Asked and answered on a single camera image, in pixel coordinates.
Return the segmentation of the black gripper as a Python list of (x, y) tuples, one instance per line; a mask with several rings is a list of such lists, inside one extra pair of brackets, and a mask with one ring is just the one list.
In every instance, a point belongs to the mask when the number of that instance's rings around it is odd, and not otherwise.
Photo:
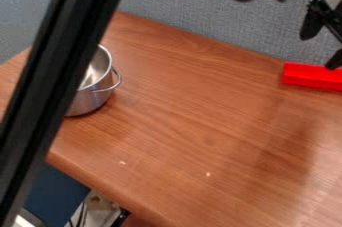
[[(299, 38), (305, 41), (313, 38), (321, 27), (325, 27), (342, 43), (342, 0), (309, 0), (307, 13), (299, 31)], [(335, 70), (342, 67), (342, 49), (324, 64), (324, 68)]]

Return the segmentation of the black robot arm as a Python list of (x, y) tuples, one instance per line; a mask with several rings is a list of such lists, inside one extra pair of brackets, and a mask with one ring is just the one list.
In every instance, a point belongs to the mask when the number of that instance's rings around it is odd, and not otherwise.
[(52, 0), (0, 66), (0, 227), (42, 165), (130, 226), (342, 227), (342, 50), (292, 65), (118, 1)]

